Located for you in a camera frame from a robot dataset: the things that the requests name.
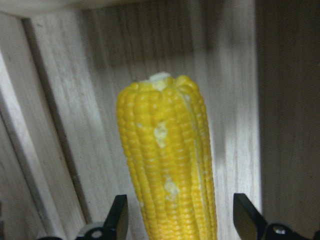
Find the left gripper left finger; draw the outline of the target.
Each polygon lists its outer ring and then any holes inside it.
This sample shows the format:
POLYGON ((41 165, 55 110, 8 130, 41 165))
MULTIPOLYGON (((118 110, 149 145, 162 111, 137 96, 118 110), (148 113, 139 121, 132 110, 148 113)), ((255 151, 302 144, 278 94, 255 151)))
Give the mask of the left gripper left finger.
POLYGON ((102 227, 103 240, 126 240, 129 208, 126 194, 116 195, 102 227))

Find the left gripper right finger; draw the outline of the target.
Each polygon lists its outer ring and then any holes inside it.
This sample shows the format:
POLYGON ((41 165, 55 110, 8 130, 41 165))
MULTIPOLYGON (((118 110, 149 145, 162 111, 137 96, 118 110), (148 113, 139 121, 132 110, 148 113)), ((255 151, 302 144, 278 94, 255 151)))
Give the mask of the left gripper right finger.
POLYGON ((244 193, 233 194, 233 224, 241 240, 261 240, 268 225, 244 193))

